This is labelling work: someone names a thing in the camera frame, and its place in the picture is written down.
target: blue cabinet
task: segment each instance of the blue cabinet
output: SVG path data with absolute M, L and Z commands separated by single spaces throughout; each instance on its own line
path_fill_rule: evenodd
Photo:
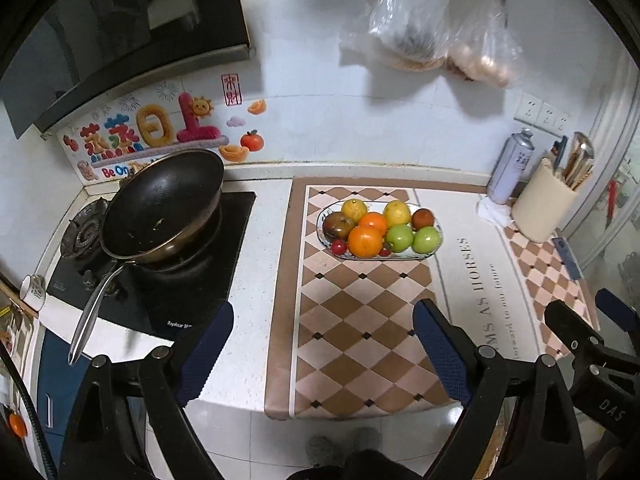
M 66 424 L 89 365 L 89 359 L 82 356 L 75 366 L 69 366 L 68 354 L 69 344 L 47 330 L 40 354 L 37 412 L 56 464 L 60 462 Z

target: wok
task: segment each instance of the wok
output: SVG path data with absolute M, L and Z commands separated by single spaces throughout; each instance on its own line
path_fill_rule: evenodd
M 70 365 L 82 355 L 109 284 L 128 266 L 156 264 L 192 241 L 218 208 L 223 173 L 215 153 L 185 150 L 149 164 L 116 193 L 100 226 L 100 244 L 113 265 L 82 311 Z

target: smiling sun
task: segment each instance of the smiling sun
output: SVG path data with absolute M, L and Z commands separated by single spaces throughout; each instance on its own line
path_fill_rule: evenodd
M 211 99 L 205 99 L 204 97 L 196 97 L 191 103 L 191 110 L 197 117 L 210 116 L 213 106 L 211 105 Z

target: wok handle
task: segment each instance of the wok handle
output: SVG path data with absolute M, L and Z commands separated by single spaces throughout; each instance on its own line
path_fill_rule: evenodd
M 91 332 L 94 330 L 95 320 L 98 319 L 98 311 L 100 310 L 102 298 L 104 297 L 107 287 L 115 277 L 127 267 L 127 264 L 128 262 L 115 262 L 111 270 L 102 277 L 94 293 L 89 298 L 78 320 L 78 325 L 76 326 L 76 331 L 74 332 L 71 346 L 69 347 L 68 362 L 70 365 L 76 364 L 82 355 L 82 350 L 84 350 L 87 341 L 89 341 Z

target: black cable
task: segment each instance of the black cable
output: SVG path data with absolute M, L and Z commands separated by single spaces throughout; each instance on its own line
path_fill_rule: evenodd
M 1 342 L 0 358 L 2 358 L 2 362 L 9 372 L 9 375 L 11 375 L 11 378 L 14 380 L 16 386 L 18 386 L 20 397 L 22 398 L 22 402 L 24 402 L 27 414 L 29 415 L 29 420 L 31 421 L 31 427 L 33 428 L 38 447 L 40 448 L 40 453 L 42 454 L 44 467 L 47 470 L 47 473 L 49 473 L 49 477 L 51 478 L 51 480 L 56 480 L 58 478 L 58 468 L 56 467 L 55 462 L 53 462 L 49 444 L 47 444 L 47 441 L 44 438 L 44 431 L 42 431 L 42 426 L 40 425 L 40 419 L 38 418 L 36 408 L 33 405 L 33 401 L 31 400 L 31 396 L 27 391 L 27 387 L 22 382 L 22 377 L 20 377 L 20 374 L 15 367 L 14 361 L 11 359 L 9 352 Z

